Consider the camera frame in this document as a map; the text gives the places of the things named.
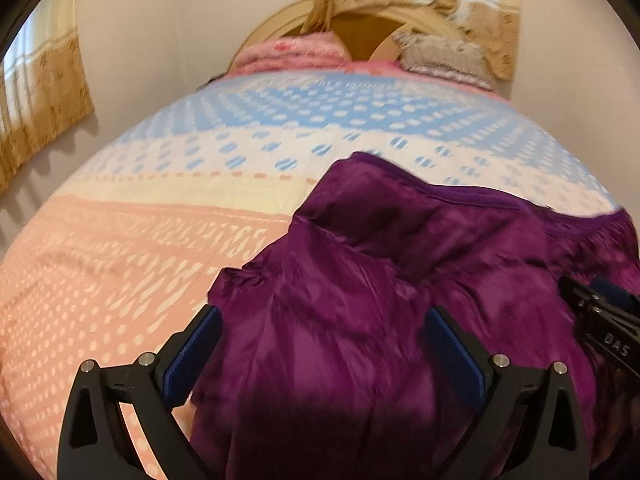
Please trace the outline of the purple hooded puffer jacket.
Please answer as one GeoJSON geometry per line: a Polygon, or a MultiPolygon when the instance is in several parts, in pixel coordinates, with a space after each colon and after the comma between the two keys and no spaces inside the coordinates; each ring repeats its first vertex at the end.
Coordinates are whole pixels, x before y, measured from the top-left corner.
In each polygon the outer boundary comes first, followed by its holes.
{"type": "Polygon", "coordinates": [[[638,428],[639,389],[577,340],[565,274],[636,292],[630,215],[340,160],[284,237],[214,281],[224,334],[192,396],[194,450],[216,479],[430,478],[472,417],[420,338],[442,306],[515,364],[565,363],[600,464],[638,428]]]}

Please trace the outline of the polka dot duvet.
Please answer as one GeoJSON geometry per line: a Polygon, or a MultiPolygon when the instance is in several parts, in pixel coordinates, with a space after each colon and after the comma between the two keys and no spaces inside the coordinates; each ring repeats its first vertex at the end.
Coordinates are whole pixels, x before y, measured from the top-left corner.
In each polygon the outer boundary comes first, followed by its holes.
{"type": "Polygon", "coordinates": [[[221,79],[80,167],[1,261],[1,415],[42,478],[79,364],[156,350],[220,269],[282,235],[337,159],[367,152],[434,184],[592,217],[616,207],[495,93],[384,64],[221,79]]]}

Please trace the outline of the striped grey pillow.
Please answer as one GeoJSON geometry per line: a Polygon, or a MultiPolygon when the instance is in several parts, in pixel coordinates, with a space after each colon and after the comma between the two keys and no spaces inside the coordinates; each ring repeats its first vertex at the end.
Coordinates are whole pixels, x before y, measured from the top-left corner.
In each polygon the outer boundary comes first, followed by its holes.
{"type": "Polygon", "coordinates": [[[474,42],[417,32],[395,32],[400,66],[410,73],[446,79],[495,91],[485,50],[474,42]]]}

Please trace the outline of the beige curtain side window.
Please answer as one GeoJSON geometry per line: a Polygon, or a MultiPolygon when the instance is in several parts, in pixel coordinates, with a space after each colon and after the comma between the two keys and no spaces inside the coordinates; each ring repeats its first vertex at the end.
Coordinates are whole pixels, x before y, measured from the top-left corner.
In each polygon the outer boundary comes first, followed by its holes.
{"type": "Polygon", "coordinates": [[[26,162],[94,112],[77,0],[41,0],[1,64],[1,189],[26,162]]]}

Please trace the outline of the folded pink blanket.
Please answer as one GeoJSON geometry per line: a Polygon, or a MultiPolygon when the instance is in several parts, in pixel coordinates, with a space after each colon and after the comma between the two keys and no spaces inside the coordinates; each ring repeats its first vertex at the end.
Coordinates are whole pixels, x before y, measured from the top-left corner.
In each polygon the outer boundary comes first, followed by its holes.
{"type": "Polygon", "coordinates": [[[243,48],[228,70],[229,76],[303,70],[304,68],[339,68],[352,57],[332,32],[303,36],[285,36],[243,48]]]}

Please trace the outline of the cream wooden headboard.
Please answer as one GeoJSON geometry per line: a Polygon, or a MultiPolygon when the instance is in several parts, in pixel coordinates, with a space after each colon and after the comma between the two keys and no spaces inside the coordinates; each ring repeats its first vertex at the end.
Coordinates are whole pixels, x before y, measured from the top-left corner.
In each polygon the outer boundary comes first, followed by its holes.
{"type": "MultiPolygon", "coordinates": [[[[257,26],[235,52],[253,44],[298,36],[302,33],[314,2],[299,0],[285,6],[257,26]]],[[[454,40],[469,40],[470,36],[450,16],[432,8],[369,8],[337,14],[331,23],[332,35],[348,51],[353,61],[396,61],[400,50],[393,40],[395,32],[418,32],[454,40]]]]}

